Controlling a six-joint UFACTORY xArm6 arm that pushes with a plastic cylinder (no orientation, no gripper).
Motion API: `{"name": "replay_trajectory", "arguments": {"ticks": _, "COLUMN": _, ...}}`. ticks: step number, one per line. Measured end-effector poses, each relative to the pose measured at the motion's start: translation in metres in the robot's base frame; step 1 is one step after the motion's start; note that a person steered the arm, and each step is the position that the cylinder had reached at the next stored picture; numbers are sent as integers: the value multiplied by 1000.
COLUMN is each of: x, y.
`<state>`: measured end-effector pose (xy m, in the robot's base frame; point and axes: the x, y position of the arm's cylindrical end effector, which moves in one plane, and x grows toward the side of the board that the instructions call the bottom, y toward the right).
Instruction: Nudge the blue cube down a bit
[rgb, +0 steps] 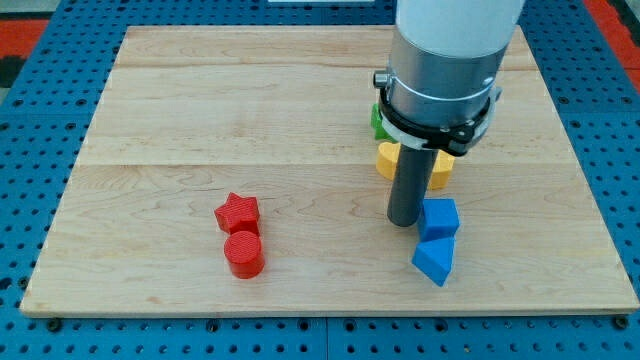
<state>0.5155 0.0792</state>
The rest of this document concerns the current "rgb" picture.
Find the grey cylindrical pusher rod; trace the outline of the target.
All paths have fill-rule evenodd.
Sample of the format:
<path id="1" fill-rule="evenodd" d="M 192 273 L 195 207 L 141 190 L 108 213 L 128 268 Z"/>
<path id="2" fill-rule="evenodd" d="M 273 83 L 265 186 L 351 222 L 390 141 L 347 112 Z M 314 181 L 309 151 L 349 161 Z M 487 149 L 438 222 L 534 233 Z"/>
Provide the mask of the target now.
<path id="1" fill-rule="evenodd" d="M 437 150 L 400 147 L 387 207 L 394 225 L 409 227 L 417 222 L 437 155 Z"/>

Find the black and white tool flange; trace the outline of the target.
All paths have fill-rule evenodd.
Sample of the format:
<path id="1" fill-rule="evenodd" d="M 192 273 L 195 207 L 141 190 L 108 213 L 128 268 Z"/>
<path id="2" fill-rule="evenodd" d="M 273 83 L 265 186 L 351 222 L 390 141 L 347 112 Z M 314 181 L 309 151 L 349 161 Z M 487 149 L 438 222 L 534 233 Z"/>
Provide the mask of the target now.
<path id="1" fill-rule="evenodd" d="M 466 155 L 491 125 L 502 89 L 491 78 L 480 92 L 461 98 L 438 98 L 406 86 L 387 70 L 372 79 L 379 91 L 382 126 L 396 142 L 417 150 Z"/>

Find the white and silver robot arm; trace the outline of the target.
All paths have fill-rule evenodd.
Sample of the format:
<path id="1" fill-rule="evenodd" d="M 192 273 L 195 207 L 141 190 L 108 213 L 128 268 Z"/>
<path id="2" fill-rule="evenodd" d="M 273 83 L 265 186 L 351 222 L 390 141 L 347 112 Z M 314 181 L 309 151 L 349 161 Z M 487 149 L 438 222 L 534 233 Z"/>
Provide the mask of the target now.
<path id="1" fill-rule="evenodd" d="M 466 155 L 486 133 L 524 0 L 404 0 L 388 63 L 373 75 L 385 132 L 400 145 L 389 220 L 413 225 L 439 151 Z"/>

